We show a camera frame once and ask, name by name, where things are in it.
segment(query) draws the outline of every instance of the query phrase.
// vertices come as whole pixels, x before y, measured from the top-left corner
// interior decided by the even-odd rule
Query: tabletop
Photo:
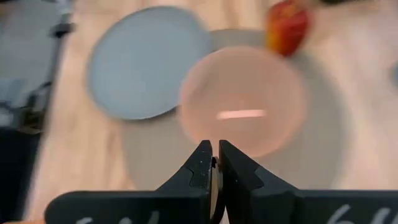
[[[304,48],[338,90],[350,137],[331,188],[396,189],[398,15],[390,0],[320,6],[308,0],[314,24]],[[134,190],[122,146],[126,124],[103,114],[86,90],[86,63],[96,41],[124,16],[156,5],[195,12],[209,30],[263,29],[263,0],[79,0],[76,31],[63,51],[52,107],[32,178],[26,218],[42,218],[47,204],[72,190]]]

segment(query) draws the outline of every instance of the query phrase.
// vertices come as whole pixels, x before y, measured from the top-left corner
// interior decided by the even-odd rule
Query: red apple
[[[267,15],[268,49],[283,56],[292,55],[302,43],[310,23],[308,11],[294,0],[273,5]]]

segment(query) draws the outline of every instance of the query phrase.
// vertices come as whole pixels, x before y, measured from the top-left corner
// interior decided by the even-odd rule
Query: blue plate
[[[112,117],[152,118],[178,105],[181,82],[210,52],[210,35],[192,13],[144,9],[112,26],[97,43],[88,88]]]

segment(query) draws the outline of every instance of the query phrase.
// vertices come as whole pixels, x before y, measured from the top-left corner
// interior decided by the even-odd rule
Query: wooden table
[[[389,69],[398,60],[397,29],[391,27],[398,20],[389,1],[313,10],[316,20],[304,50],[319,60],[339,89],[348,107],[347,122],[355,130],[336,188],[398,188],[398,93],[389,81]],[[94,44],[109,27],[131,12],[159,4],[193,10],[209,30],[216,30],[261,29],[263,14],[272,2],[77,1],[73,16],[77,30],[68,38],[63,54],[27,218],[41,218],[51,199],[71,190],[134,189],[123,159],[122,123],[109,119],[90,100],[85,70]]]

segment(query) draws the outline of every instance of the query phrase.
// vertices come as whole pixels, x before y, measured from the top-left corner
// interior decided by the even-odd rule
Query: light wood surface
[[[100,112],[85,88],[91,50],[109,27],[136,10],[168,4],[196,12],[209,30],[262,29],[272,1],[78,0],[77,30],[66,42],[26,217],[41,218],[54,197],[71,190],[135,189],[121,144],[123,124]],[[398,93],[389,79],[398,60],[392,28],[398,20],[390,2],[313,8],[314,28],[303,50],[339,91],[351,133],[335,188],[398,188]]]

